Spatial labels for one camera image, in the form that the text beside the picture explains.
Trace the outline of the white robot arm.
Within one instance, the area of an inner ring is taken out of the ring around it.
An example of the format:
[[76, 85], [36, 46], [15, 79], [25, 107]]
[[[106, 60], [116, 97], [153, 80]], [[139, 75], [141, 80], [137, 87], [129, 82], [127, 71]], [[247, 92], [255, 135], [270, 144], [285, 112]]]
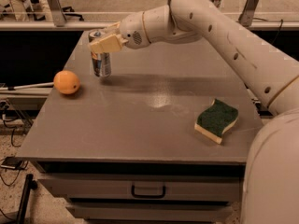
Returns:
[[222, 14], [210, 0], [171, 0], [105, 28], [95, 53], [203, 37], [272, 114], [247, 157], [240, 224], [299, 224], [299, 62]]

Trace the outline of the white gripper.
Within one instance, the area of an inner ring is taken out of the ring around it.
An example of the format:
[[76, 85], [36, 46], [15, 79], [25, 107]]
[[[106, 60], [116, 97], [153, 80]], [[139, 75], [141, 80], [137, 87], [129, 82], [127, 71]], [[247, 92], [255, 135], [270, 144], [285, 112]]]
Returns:
[[121, 22], [114, 22], [101, 28], [101, 33], [90, 32], [90, 51], [101, 54], [120, 51], [124, 45], [130, 49], [141, 49], [149, 46], [150, 42], [146, 34], [143, 15], [143, 12], [133, 13]]

